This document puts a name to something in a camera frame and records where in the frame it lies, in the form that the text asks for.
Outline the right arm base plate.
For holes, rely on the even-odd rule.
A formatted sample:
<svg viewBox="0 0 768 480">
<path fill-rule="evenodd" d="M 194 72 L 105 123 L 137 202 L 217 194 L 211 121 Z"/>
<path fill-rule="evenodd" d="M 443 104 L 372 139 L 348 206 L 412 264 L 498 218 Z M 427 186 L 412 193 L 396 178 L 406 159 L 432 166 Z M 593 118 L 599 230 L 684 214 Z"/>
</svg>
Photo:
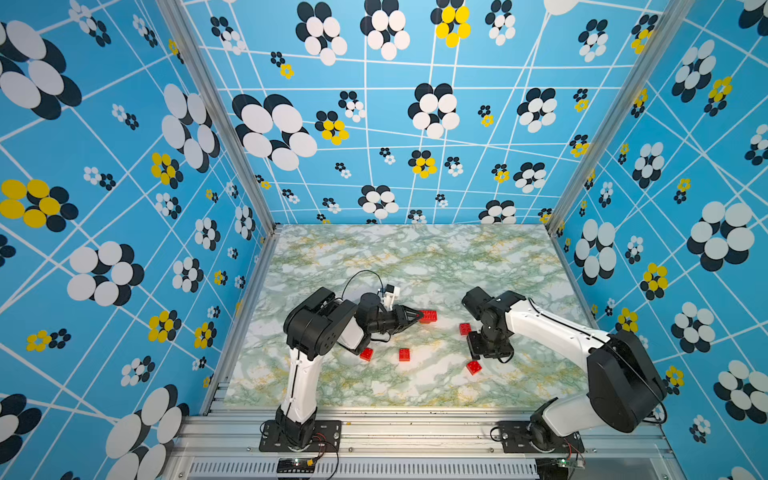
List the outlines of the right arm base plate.
<svg viewBox="0 0 768 480">
<path fill-rule="evenodd" d="M 526 421 L 499 421 L 491 428 L 492 440 L 500 443 L 505 453 L 575 455 L 584 452 L 581 436 L 573 433 L 558 437 L 545 425 Z"/>
</svg>

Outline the red long lego brick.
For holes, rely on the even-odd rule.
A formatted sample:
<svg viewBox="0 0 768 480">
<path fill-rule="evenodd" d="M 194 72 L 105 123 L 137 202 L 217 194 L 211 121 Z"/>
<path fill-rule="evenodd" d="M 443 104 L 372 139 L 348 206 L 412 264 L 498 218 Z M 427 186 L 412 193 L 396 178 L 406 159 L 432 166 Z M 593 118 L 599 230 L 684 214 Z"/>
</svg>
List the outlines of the red long lego brick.
<svg viewBox="0 0 768 480">
<path fill-rule="evenodd" d="M 421 310 L 421 318 L 419 322 L 422 324 L 434 323 L 438 320 L 438 314 L 434 310 Z"/>
</svg>

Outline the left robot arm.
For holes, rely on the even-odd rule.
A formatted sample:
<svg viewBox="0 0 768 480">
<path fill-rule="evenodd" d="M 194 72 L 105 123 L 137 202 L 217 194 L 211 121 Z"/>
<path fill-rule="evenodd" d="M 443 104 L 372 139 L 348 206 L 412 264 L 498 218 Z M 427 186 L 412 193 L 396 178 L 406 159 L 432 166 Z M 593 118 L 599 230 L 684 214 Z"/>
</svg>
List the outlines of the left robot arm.
<svg viewBox="0 0 768 480">
<path fill-rule="evenodd" d="M 283 331 L 290 349 L 285 396 L 275 423 L 285 442 L 304 449 L 312 442 L 317 415 L 317 386 L 325 356 L 335 347 L 361 355 L 375 334 L 387 339 L 425 318 L 423 311 L 394 302 L 398 289 L 387 285 L 347 300 L 321 287 L 288 314 Z"/>
</svg>

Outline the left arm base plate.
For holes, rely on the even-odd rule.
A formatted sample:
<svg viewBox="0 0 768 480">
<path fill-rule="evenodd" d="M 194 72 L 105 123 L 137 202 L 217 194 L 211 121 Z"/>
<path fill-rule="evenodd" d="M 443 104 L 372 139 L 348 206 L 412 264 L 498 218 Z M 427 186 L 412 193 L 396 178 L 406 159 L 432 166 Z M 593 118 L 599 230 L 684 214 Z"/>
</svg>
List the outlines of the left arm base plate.
<svg viewBox="0 0 768 480">
<path fill-rule="evenodd" d="M 265 453 L 319 453 L 322 445 L 337 450 L 341 440 L 342 422 L 315 420 L 309 426 L 296 426 L 290 421 L 280 424 L 267 420 L 260 428 L 258 449 Z"/>
</svg>

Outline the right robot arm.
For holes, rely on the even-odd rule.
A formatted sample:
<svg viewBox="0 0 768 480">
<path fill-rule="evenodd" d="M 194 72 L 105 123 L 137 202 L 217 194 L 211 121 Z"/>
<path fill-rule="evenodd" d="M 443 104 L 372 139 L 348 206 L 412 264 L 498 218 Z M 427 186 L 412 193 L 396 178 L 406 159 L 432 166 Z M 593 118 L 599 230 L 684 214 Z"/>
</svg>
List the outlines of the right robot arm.
<svg viewBox="0 0 768 480">
<path fill-rule="evenodd" d="M 633 333 L 580 325 L 514 291 L 493 297 L 475 287 L 461 303 L 481 323 L 479 330 L 468 333 L 474 361 L 509 362 L 514 356 L 511 338 L 518 335 L 558 353 L 586 374 L 585 393 L 551 399 L 530 416 L 528 438 L 537 450 L 550 452 L 567 437 L 601 426 L 631 433 L 663 406 L 664 382 Z"/>
</svg>

